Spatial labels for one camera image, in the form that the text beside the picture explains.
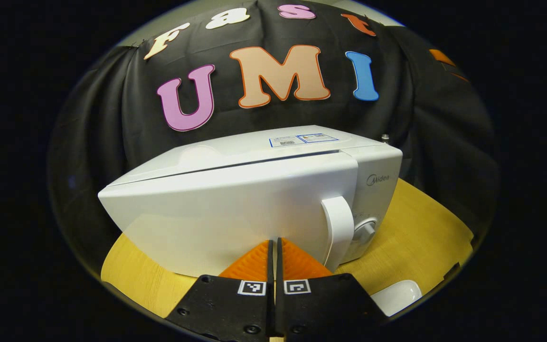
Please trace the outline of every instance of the foam letter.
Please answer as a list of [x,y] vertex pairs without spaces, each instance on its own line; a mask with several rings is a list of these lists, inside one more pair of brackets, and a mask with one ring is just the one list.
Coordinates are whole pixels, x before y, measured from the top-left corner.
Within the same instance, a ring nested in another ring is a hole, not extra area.
[[345,52],[345,57],[349,58],[354,65],[354,74],[356,74],[354,97],[363,101],[378,100],[379,94],[375,90],[371,73],[371,58],[353,51]]
[[149,53],[146,54],[146,56],[143,58],[144,60],[154,56],[158,52],[162,52],[168,45],[165,44],[167,41],[173,41],[176,36],[179,35],[180,30],[184,30],[189,27],[189,23],[185,22],[185,24],[182,24],[181,26],[178,26],[178,28],[173,28],[170,31],[164,33],[163,35],[157,37],[155,39],[155,43],[151,47],[151,50],[149,50]]
[[227,24],[235,24],[236,22],[241,22],[248,18],[250,18],[250,16],[246,15],[245,8],[230,9],[212,17],[212,21],[206,24],[206,28],[211,30]]
[[367,35],[369,36],[373,36],[375,37],[375,32],[371,31],[368,29],[368,24],[360,19],[358,19],[358,17],[356,17],[355,15],[351,15],[351,14],[346,14],[346,13],[343,13],[341,15],[341,17],[344,17],[344,18],[348,18],[349,19],[349,22],[351,22],[351,24],[357,28],[358,30],[360,30],[360,32],[364,32],[366,33]]
[[214,65],[204,65],[191,71],[187,76],[196,84],[198,94],[198,108],[191,114],[185,114],[180,109],[178,88],[180,78],[174,78],[162,84],[158,88],[158,95],[161,97],[163,114],[166,122],[176,131],[189,131],[204,125],[212,116],[215,110],[215,101],[212,96],[210,74],[215,71]]
[[295,45],[288,50],[284,63],[280,64],[262,47],[251,46],[232,51],[229,56],[239,61],[244,82],[245,95],[237,103],[242,108],[269,103],[271,96],[263,93],[261,78],[278,99],[285,101],[291,93],[295,76],[298,87],[294,95],[297,99],[328,99],[330,90],[324,87],[318,64],[320,52],[315,46]]
[[280,15],[288,19],[313,19],[315,14],[310,12],[310,7],[303,5],[282,5],[278,7]]

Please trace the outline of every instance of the screw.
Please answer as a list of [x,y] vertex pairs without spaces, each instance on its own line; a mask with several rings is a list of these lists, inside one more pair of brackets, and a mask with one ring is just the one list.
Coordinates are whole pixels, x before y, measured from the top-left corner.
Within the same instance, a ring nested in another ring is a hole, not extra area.
[[255,333],[259,333],[259,331],[261,331],[261,328],[256,325],[246,325],[246,327],[244,327],[244,331],[246,333],[255,334]]
[[305,332],[305,325],[295,325],[291,328],[292,333],[304,333]]

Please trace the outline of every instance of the midea logo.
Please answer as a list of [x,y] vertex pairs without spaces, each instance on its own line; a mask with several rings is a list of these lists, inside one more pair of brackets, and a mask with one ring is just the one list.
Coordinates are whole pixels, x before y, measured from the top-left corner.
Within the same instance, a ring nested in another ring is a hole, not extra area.
[[388,179],[389,179],[389,175],[377,177],[377,175],[373,173],[367,178],[367,185],[371,186],[375,184],[376,182],[383,182],[383,181],[387,181]]

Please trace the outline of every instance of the label sticker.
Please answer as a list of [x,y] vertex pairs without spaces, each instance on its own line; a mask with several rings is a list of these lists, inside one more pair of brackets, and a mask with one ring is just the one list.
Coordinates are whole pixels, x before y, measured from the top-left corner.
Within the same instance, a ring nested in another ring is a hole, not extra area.
[[298,135],[297,138],[303,140],[306,143],[320,143],[321,141],[338,140],[337,138],[333,138],[332,136],[328,136],[326,134],[321,134],[321,133]]
[[284,281],[284,293],[287,295],[311,294],[310,282],[307,279]]
[[267,283],[264,281],[242,281],[239,284],[237,294],[245,296],[264,296],[265,286],[267,286]]
[[269,139],[269,144],[272,147],[289,146],[289,145],[293,146],[293,145],[298,145],[300,143],[306,143],[306,142],[297,138],[297,136],[283,136],[281,138]]

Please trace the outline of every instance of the letter m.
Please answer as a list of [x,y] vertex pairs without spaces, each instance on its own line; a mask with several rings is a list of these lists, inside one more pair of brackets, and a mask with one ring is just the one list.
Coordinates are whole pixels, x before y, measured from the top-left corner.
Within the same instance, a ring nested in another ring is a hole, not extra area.
[[244,82],[244,97],[237,103],[242,108],[263,106],[271,96],[263,92],[263,80],[278,99],[285,101],[291,93],[295,77],[298,87],[294,95],[299,100],[323,100],[330,97],[324,87],[318,54],[320,49],[311,45],[295,45],[288,50],[280,64],[264,48],[251,46],[233,51],[229,56],[239,61]]

